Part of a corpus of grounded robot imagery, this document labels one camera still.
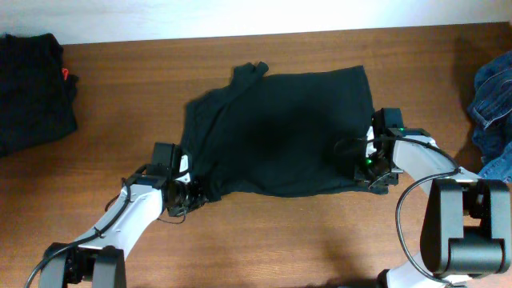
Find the wooden table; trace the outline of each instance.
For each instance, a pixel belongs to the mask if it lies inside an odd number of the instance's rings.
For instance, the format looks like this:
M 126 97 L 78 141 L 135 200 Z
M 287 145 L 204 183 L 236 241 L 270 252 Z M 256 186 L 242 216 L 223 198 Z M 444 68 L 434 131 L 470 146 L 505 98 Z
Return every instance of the wooden table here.
M 65 46 L 80 76 L 78 131 L 0 159 L 0 286 L 20 287 L 52 242 L 70 242 L 103 215 L 119 179 L 179 142 L 184 105 L 225 86 L 234 66 L 269 74 L 363 64 L 374 107 L 400 107 L 469 170 L 481 168 L 465 108 L 475 71 L 512 48 L 507 24 Z M 402 177 L 387 196 L 271 198 L 233 193 L 189 215 L 151 224 L 126 262 L 130 287 L 304 287 L 373 278 L 406 258 L 394 228 Z M 406 240 L 418 251 L 426 196 L 406 200 Z M 472 287 L 510 287 L 512 273 Z

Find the cloth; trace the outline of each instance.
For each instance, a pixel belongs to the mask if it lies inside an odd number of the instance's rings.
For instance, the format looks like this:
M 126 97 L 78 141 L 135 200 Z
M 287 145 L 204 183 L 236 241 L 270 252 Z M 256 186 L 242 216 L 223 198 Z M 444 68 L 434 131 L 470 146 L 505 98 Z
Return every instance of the cloth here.
M 279 197 L 368 191 L 354 181 L 359 154 L 334 154 L 336 141 L 364 138 L 371 125 L 363 67 L 263 77 L 267 71 L 263 62 L 236 67 L 227 87 L 186 106 L 181 147 L 209 201 L 234 191 Z
M 477 123 L 473 143 L 485 165 L 478 175 L 512 182 L 512 52 L 480 68 L 474 88 L 468 112 Z
M 52 34 L 0 39 L 0 157 L 77 129 L 78 77 L 64 80 L 62 53 Z

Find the white wall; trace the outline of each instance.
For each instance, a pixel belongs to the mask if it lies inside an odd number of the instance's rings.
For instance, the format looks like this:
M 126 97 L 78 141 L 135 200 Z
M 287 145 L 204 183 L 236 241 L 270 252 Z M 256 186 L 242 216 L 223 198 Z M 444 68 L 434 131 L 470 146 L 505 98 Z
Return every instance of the white wall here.
M 0 0 L 0 33 L 62 44 L 501 22 L 512 0 Z

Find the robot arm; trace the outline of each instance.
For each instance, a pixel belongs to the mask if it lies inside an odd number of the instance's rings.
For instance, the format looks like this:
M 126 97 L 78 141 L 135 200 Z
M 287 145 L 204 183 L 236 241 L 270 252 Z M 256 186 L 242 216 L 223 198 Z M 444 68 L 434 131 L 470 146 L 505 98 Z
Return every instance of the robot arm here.
M 372 159 L 370 162 L 375 163 L 368 168 L 367 174 L 374 178 L 370 185 L 395 184 L 398 174 L 403 171 L 418 181 L 458 169 L 455 175 L 420 185 L 429 196 L 429 202 L 422 228 L 421 253 L 413 256 L 413 261 L 436 278 L 451 283 L 507 271 L 511 244 L 510 192 L 506 185 L 500 181 L 482 180 L 476 174 L 455 166 L 449 156 L 431 149 L 437 145 L 427 132 L 403 127 L 400 110 L 380 110 L 375 114 L 373 124 L 378 137 L 396 141 L 375 142 L 377 149 L 373 149 L 371 155 L 367 153 Z M 481 219 L 480 226 L 464 226 L 465 214 Z M 384 270 L 379 281 L 386 288 L 437 288 L 446 285 L 428 279 L 409 261 L 398 268 Z
M 115 204 L 90 230 L 70 244 L 54 243 L 46 250 L 38 265 L 44 266 L 39 287 L 64 287 L 82 280 L 98 287 L 126 287 L 125 259 L 148 225 L 165 209 L 169 216 L 184 217 L 207 201 L 187 170 L 188 157 L 179 146 L 155 143 L 151 164 L 123 181 Z
M 510 266 L 511 251 L 510 194 L 506 186 L 483 181 L 456 167 L 449 156 L 432 149 L 437 146 L 427 132 L 404 128 L 398 109 L 380 110 L 374 115 L 372 126 L 377 138 L 367 146 L 365 164 L 355 173 L 355 178 L 371 190 L 396 185 L 398 175 L 404 171 L 419 180 L 458 169 L 448 178 L 420 185 L 429 195 L 429 204 L 421 253 L 413 261 L 437 278 L 453 283 L 505 272 Z M 379 141 L 382 138 L 390 141 Z M 39 286 L 62 287 L 85 279 L 92 280 L 93 286 L 126 287 L 124 261 L 144 229 L 165 209 L 169 216 L 178 217 L 207 202 L 198 180 L 190 180 L 187 167 L 187 158 L 178 146 L 156 143 L 151 164 L 124 181 L 116 203 L 76 241 L 94 239 L 59 254 L 55 251 L 62 251 L 69 244 L 54 243 L 49 247 L 45 259 L 50 260 L 43 265 Z M 480 218 L 480 227 L 464 227 L 463 212 Z M 446 285 L 428 279 L 411 262 L 383 271 L 379 281 L 385 288 Z

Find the black t-shirt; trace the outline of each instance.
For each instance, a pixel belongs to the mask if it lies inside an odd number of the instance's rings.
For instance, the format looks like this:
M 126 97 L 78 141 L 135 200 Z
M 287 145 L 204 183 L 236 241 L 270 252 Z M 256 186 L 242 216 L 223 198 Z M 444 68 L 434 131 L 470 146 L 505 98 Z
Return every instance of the black t-shirt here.
M 63 51 L 52 34 L 0 38 L 0 157 L 77 129 L 78 77 L 63 75 Z
M 354 181 L 360 153 L 334 154 L 337 140 L 364 138 L 371 125 L 363 67 L 263 77 L 267 71 L 263 62 L 236 67 L 228 86 L 186 106 L 181 146 L 209 201 L 234 191 L 368 191 Z

